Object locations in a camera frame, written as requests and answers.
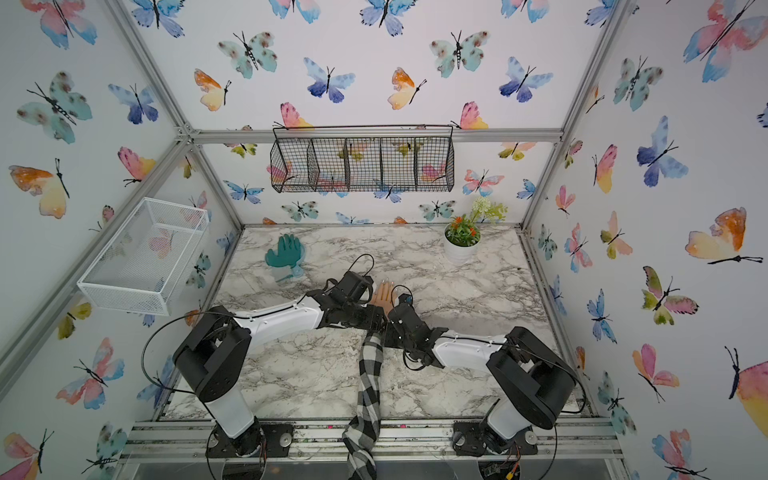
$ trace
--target white wire basket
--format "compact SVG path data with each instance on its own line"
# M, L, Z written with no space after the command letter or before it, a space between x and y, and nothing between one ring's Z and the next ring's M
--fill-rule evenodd
M191 274L208 221L206 210L145 197L78 287L100 308L170 315L171 300Z

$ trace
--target black and white checkered fabric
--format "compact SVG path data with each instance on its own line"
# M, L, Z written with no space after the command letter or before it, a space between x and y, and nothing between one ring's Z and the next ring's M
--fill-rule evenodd
M360 384L357 393L357 416L346 427L342 437L349 450L349 480L376 480L376 464L371 450L379 438L379 374L384 361L382 334L368 332L360 352Z

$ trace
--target marble countertop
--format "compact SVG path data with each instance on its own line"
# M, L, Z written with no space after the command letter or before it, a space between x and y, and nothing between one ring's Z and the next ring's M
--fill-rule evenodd
M257 227L247 229L223 278L216 304L251 310L285 303L328 278L340 279L361 253L371 253L376 282L408 286L414 308L430 326L460 333L506 334L524 326L557 352L550 323L528 270L514 227L484 225L471 263L456 266L442 253L444 225L370 227ZM305 276L276 283L264 255L277 239L293 233L307 248ZM355 270L369 263L361 259ZM285 336L257 347L238 381L262 419L352 418L357 401L358 357L364 332L319 329ZM495 379L469 369L402 364L402 350L384 349L381 377L383 418L482 416L503 396ZM188 386L182 379L177 388ZM175 393L164 419L201 419L208 414L189 394Z

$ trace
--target hanging wire basket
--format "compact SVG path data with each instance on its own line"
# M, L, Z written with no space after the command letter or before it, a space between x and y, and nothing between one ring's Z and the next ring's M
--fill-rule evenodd
M451 126L275 127L273 133L270 173L279 194L453 188Z

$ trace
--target teal rubber glove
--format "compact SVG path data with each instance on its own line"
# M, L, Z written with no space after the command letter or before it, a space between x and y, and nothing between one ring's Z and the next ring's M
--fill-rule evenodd
M264 261L269 266L295 266L301 258L301 242L294 235L285 234L277 241L277 254L270 248Z

